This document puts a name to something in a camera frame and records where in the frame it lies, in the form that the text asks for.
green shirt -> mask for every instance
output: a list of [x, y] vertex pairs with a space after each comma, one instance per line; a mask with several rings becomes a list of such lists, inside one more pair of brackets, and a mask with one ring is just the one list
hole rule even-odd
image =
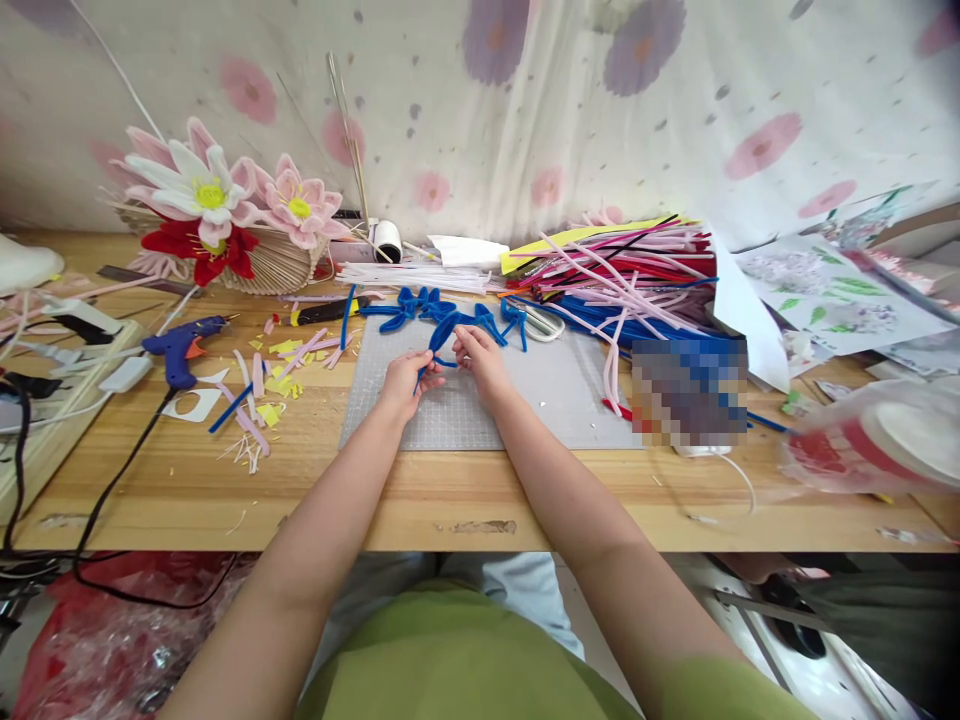
[[[815, 720], [747, 663], [694, 658], [664, 693], [667, 720]], [[297, 720], [606, 720], [636, 710], [541, 628], [474, 590], [432, 581], [403, 593], [317, 674]]]

scissors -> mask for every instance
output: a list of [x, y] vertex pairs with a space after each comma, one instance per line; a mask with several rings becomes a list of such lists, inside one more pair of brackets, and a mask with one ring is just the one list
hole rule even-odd
[[563, 335], [566, 323], [562, 318], [540, 312], [530, 305], [526, 305], [511, 297], [506, 298], [507, 302], [518, 310], [527, 314], [526, 331], [527, 337], [537, 342], [553, 342]]

red flower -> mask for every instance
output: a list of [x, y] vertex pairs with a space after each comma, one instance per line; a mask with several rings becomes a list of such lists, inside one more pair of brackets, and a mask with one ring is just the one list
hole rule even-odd
[[206, 287], [211, 280], [230, 268], [237, 275], [252, 279], [250, 253], [260, 242], [243, 228], [233, 226], [230, 237], [223, 241], [223, 250], [214, 255], [200, 242], [200, 220], [167, 220], [160, 229], [146, 235], [140, 244], [147, 250], [176, 255], [184, 260], [196, 260], [193, 280]]

person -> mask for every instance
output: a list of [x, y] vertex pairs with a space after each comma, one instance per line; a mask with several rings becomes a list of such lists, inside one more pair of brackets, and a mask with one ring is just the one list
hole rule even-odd
[[[473, 374], [530, 507], [645, 716], [813, 718], [746, 660], [616, 498], [540, 422], [492, 338], [476, 327], [455, 333], [457, 371]], [[396, 568], [380, 572], [376, 563], [392, 554], [364, 554], [351, 572], [403, 428], [423, 394], [443, 383], [430, 351], [390, 363], [376, 405], [259, 558], [160, 720], [638, 717], [582, 661], [549, 554], [465, 570], [453, 553], [386, 599]], [[369, 556], [381, 558], [375, 571], [358, 575]], [[530, 556], [545, 556], [549, 571]], [[403, 557], [401, 567], [416, 564]], [[366, 599], [376, 608], [344, 629], [365, 605], [358, 578], [372, 586]]]

gray cutting mat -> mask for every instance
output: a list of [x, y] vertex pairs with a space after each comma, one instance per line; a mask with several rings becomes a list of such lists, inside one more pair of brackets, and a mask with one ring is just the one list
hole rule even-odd
[[[461, 303], [460, 309], [473, 314], [472, 303]], [[490, 309], [502, 328], [499, 309]], [[381, 335], [379, 328], [389, 319], [367, 318], [340, 447], [376, 402], [390, 361], [411, 350], [426, 348], [436, 327], [433, 322], [414, 319], [398, 332]], [[451, 335], [440, 351], [444, 360], [454, 360], [450, 349], [454, 339]], [[508, 339], [510, 344], [503, 353], [510, 377], [564, 445], [571, 450], [641, 447], [639, 435], [631, 432], [630, 423], [602, 405], [601, 371], [606, 356], [600, 343], [569, 328], [550, 343], [528, 340], [526, 353], [516, 330]], [[404, 431], [400, 449], [502, 450], [496, 425], [480, 405], [470, 373], [447, 368], [444, 374], [446, 384], [420, 401], [420, 409]]]

